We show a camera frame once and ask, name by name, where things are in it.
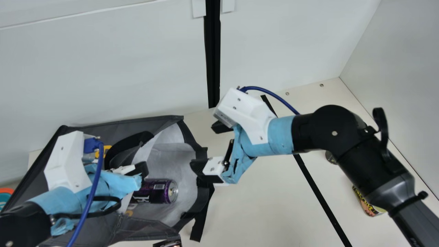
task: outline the black tape line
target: black tape line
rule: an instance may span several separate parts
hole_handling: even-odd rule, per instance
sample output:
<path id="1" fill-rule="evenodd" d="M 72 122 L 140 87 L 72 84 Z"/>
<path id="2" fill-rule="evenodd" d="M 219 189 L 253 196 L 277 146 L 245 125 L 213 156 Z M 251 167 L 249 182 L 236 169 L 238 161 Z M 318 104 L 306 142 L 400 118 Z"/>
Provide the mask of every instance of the black tape line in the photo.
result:
<path id="1" fill-rule="evenodd" d="M 273 107 L 270 104 L 270 101 L 265 95 L 261 96 L 262 100 L 267 104 L 268 108 L 277 116 L 277 114 L 274 112 Z M 302 160 L 302 157 L 299 154 L 293 155 L 294 159 L 296 160 L 300 170 L 303 173 L 303 176 L 305 176 L 306 181 L 308 182 L 309 186 L 311 187 L 312 191 L 314 192 L 314 195 L 316 196 L 317 200 L 319 201 L 320 205 L 323 208 L 323 211 L 326 213 L 326 216 L 328 217 L 329 221 L 331 222 L 332 226 L 334 227 L 334 230 L 338 234 L 338 237 L 342 241 L 342 243 L 345 245 L 345 247 L 352 247 L 351 243 L 349 242 L 348 237 L 346 236 L 345 232 L 343 231 L 342 227 L 337 221 L 337 218 L 332 213 L 331 208 L 329 207 L 328 203 L 326 202 L 325 198 L 323 197 L 322 193 L 319 190 L 319 187 L 317 187 L 316 183 L 314 182 L 313 177 L 309 173 L 308 169 L 305 166 L 305 163 Z"/>

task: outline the barcode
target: barcode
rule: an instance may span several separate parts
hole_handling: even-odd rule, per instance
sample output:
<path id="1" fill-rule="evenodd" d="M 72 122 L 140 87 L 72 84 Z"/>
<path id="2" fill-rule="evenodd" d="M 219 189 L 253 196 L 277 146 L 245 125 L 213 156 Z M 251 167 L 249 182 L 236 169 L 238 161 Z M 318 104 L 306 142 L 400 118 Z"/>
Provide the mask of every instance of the barcode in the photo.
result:
<path id="1" fill-rule="evenodd" d="M 165 185 L 154 185 L 154 189 L 164 189 Z"/>

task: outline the blue connector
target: blue connector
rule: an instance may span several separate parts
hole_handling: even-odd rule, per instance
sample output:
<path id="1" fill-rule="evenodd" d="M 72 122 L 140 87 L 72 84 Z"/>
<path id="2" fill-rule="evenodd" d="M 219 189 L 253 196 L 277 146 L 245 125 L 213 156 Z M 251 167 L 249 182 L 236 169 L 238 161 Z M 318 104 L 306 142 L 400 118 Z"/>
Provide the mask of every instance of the blue connector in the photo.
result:
<path id="1" fill-rule="evenodd" d="M 99 144 L 102 144 L 96 138 L 88 138 L 84 141 L 84 153 L 94 153 L 96 149 L 99 148 Z"/>

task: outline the purple can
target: purple can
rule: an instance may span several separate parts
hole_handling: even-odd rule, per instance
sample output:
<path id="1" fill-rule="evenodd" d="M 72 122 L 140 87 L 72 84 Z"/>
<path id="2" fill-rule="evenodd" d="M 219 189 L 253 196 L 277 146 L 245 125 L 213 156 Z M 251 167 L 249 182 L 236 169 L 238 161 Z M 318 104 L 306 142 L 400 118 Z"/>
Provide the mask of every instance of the purple can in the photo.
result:
<path id="1" fill-rule="evenodd" d="M 177 183 L 169 179 L 145 179 L 142 187 L 134 191 L 131 203 L 169 204 L 177 199 Z"/>

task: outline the blue cable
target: blue cable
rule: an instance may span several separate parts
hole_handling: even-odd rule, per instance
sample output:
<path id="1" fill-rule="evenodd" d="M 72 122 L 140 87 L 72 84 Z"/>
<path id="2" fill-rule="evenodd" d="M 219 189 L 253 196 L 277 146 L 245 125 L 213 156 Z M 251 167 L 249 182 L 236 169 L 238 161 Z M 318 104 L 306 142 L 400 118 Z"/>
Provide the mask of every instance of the blue cable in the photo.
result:
<path id="1" fill-rule="evenodd" d="M 81 229 L 84 225 L 85 219 L 87 218 L 88 212 L 90 211 L 94 194 L 96 193 L 97 183 L 99 182 L 99 177 L 101 176 L 102 164 L 104 163 L 104 144 L 102 142 L 99 142 L 98 146 L 99 146 L 99 158 L 97 160 L 96 173 L 94 175 L 94 180 L 91 186 L 90 195 L 88 196 L 87 203 L 85 204 L 84 211 L 81 214 L 81 218 L 79 219 L 79 223 L 75 229 L 75 232 L 73 233 L 66 247 L 72 247 L 76 239 L 78 238 L 79 233 L 81 232 Z"/>
<path id="2" fill-rule="evenodd" d="M 262 87 L 255 87 L 255 86 L 249 86 L 249 87 L 242 87 L 239 89 L 242 92 L 246 92 L 248 90 L 257 90 L 257 91 L 261 91 L 264 92 L 268 95 L 273 96 L 274 98 L 276 98 L 278 101 L 282 102 L 286 107 L 288 107 L 288 109 L 290 109 L 294 114 L 296 115 L 300 115 L 300 113 L 298 111 L 296 111 L 296 109 L 294 109 L 294 107 L 292 107 L 288 102 L 286 102 L 284 99 L 282 99 L 279 95 L 273 93 L 272 91 L 269 91 L 265 88 Z"/>

